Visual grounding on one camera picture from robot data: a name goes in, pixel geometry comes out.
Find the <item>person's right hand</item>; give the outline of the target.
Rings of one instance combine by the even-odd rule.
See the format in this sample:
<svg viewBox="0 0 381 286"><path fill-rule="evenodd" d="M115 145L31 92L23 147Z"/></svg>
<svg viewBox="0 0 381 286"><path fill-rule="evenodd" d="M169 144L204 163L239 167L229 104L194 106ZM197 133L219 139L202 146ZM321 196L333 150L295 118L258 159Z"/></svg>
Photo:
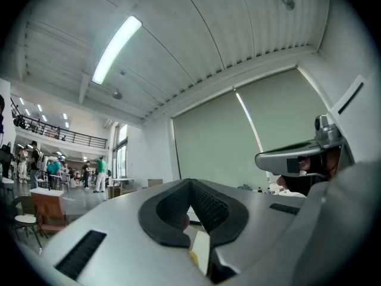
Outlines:
<svg viewBox="0 0 381 286"><path fill-rule="evenodd" d="M330 178L334 177L338 168L339 160L341 156L341 148L331 148L326 152L325 170Z"/></svg>

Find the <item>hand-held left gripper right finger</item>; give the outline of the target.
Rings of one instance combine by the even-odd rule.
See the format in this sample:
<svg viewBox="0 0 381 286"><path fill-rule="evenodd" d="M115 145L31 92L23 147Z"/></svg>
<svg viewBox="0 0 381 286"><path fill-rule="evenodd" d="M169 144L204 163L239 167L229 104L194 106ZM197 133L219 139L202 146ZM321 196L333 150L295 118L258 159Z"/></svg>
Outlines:
<svg viewBox="0 0 381 286"><path fill-rule="evenodd" d="M303 195L271 195L192 180L190 206L210 239L207 277L213 283L242 273L293 222Z"/></svg>

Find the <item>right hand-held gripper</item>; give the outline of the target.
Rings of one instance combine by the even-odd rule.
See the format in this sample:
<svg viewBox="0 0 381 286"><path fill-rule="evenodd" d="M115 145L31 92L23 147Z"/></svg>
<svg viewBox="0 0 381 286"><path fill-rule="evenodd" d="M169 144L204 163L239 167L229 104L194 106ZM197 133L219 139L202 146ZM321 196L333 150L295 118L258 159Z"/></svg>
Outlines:
<svg viewBox="0 0 381 286"><path fill-rule="evenodd" d="M316 87L327 107L328 124L334 124L346 139L356 163L381 160L381 89L363 75L358 75L350 87L334 103L321 87ZM309 176L301 170L306 158L325 153L315 141L304 141L258 153L255 164L261 170L288 177Z"/></svg>

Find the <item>black balcony railing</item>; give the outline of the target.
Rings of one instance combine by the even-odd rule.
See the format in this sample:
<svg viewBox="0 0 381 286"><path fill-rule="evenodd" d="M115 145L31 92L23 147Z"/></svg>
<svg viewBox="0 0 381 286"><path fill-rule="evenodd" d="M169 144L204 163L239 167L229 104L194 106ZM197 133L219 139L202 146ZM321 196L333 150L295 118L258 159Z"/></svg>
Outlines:
<svg viewBox="0 0 381 286"><path fill-rule="evenodd" d="M44 122L44 118L32 117L28 109L22 108L19 105L17 105L12 98L11 111L13 115L14 124L17 128L24 129L26 131L36 133L41 136L53 138L64 142L106 149L106 139L90 136L84 133L73 132L69 130L66 125L64 125L64 127L62 128L61 126L54 126L47 122Z"/></svg>

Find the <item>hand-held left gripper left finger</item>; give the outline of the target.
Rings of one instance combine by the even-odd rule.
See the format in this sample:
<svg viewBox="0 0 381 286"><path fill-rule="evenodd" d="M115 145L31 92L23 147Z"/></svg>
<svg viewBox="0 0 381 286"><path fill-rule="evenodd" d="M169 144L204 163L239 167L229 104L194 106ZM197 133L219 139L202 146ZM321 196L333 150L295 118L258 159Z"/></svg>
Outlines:
<svg viewBox="0 0 381 286"><path fill-rule="evenodd" d="M149 198L178 181L104 201L59 231L41 254L56 267L90 231L105 238L77 278L83 286L213 286L186 248L158 244L141 228L138 212Z"/></svg>

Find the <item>brown cabinet white top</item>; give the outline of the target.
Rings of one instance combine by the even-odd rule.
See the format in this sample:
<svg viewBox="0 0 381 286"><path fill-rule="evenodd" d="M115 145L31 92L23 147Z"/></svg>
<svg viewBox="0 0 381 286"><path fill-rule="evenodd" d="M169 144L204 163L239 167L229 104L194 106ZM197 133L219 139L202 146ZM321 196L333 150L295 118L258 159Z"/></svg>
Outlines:
<svg viewBox="0 0 381 286"><path fill-rule="evenodd" d="M57 233L68 225L64 208L64 191L46 188L30 190L30 196L36 206L36 218L41 233Z"/></svg>

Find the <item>black chair white seat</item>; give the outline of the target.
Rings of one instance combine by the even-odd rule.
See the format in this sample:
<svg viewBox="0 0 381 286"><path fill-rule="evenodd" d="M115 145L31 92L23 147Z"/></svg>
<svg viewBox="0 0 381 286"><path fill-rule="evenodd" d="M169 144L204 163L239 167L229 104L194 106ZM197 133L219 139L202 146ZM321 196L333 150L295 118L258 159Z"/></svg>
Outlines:
<svg viewBox="0 0 381 286"><path fill-rule="evenodd" d="M31 231L39 246L38 253L41 254L43 245L40 238L48 238L42 229L39 218L38 209L35 202L29 195L16 197L11 203L11 221L16 238L20 241L20 232L24 232L26 238L29 237Z"/></svg>

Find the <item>long ceiling tube lamp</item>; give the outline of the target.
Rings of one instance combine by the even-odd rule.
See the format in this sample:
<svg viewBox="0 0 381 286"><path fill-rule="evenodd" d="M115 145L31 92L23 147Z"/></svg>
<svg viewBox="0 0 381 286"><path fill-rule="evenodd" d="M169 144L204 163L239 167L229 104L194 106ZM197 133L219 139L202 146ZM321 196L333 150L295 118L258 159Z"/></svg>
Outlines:
<svg viewBox="0 0 381 286"><path fill-rule="evenodd" d="M103 84L105 77L114 60L131 37L142 27L142 23L134 16L129 16L115 32L102 53L92 76L92 82Z"/></svg>

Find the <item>grey roller blind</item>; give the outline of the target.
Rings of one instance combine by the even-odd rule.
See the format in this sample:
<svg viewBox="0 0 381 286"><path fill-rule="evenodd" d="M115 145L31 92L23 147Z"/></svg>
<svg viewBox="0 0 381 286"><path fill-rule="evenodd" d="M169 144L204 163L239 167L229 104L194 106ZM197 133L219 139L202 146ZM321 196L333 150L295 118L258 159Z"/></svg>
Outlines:
<svg viewBox="0 0 381 286"><path fill-rule="evenodd" d="M173 119L179 173L237 188L268 185L257 168L259 147L234 92L228 92Z"/></svg>
<svg viewBox="0 0 381 286"><path fill-rule="evenodd" d="M238 89L261 144L270 151L314 138L314 120L326 114L323 100L296 68Z"/></svg>

